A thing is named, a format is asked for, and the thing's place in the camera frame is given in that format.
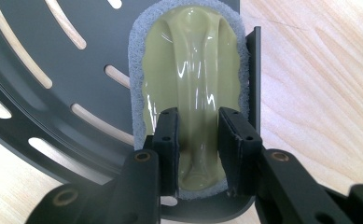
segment foam padding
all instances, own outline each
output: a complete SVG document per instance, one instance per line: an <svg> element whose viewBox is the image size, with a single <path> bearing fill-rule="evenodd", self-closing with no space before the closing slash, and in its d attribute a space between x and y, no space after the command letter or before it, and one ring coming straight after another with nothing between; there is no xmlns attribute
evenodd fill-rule
<svg viewBox="0 0 363 224"><path fill-rule="evenodd" d="M210 7L219 12L228 22L237 37L237 51L240 56L239 80L241 91L239 107L247 117L248 114L248 51L245 43L244 24L240 15L226 4L217 0L162 0L146 9L134 22L129 38L129 74L132 96L134 148L143 148L146 139L146 125L143 120L144 97L142 85L144 72L142 66L146 48L146 37L153 23L172 8L188 5ZM198 191L180 190L181 199L205 198L217 194L227 188L226 179L216 185Z"/></svg>

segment yellow gel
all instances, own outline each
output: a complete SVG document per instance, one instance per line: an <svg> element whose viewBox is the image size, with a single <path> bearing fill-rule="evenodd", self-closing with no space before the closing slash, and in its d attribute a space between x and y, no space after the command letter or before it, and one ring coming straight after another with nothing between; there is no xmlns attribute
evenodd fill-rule
<svg viewBox="0 0 363 224"><path fill-rule="evenodd" d="M217 111L240 110L236 35L213 9L177 7L148 32L143 58L144 122L153 134L162 110L180 117L179 186L202 190L225 175L216 150Z"/></svg>

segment silicone cushion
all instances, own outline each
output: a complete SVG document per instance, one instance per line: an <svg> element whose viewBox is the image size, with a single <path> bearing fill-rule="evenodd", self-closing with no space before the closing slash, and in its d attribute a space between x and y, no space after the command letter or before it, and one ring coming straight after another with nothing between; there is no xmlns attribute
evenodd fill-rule
<svg viewBox="0 0 363 224"><path fill-rule="evenodd" d="M147 34L146 134L154 133L162 110L178 108L181 189L206 189L225 177L216 150L217 111L221 106L240 110L239 68L236 35L211 8L174 8Z"/></svg>

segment screw hole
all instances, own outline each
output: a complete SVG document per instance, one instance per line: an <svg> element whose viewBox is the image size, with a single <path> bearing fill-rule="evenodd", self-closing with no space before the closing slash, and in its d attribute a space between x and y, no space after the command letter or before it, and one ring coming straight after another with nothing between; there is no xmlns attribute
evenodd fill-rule
<svg viewBox="0 0 363 224"><path fill-rule="evenodd" d="M317 219L317 221L319 221L320 223L323 224L334 224L335 221L333 220L333 218L325 213L317 213L315 215L315 219Z"/></svg>
<svg viewBox="0 0 363 224"><path fill-rule="evenodd" d="M289 157L283 152L273 152L272 158L277 161L289 161Z"/></svg>
<svg viewBox="0 0 363 224"><path fill-rule="evenodd" d="M53 198L53 204L59 207L66 206L75 201L77 197L78 191L76 189L64 189Z"/></svg>
<svg viewBox="0 0 363 224"><path fill-rule="evenodd" d="M136 161L149 161L151 155L147 152L140 152L134 156Z"/></svg>

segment wooden surface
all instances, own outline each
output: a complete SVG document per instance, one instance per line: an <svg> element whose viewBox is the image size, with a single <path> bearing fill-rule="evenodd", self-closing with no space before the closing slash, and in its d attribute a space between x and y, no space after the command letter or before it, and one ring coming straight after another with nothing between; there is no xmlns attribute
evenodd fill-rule
<svg viewBox="0 0 363 224"><path fill-rule="evenodd" d="M363 1L254 0L241 11L247 32L262 27L265 147L294 153L341 193L363 183ZM58 185L0 146L0 223L24 222ZM258 219L251 209L227 223Z"/></svg>

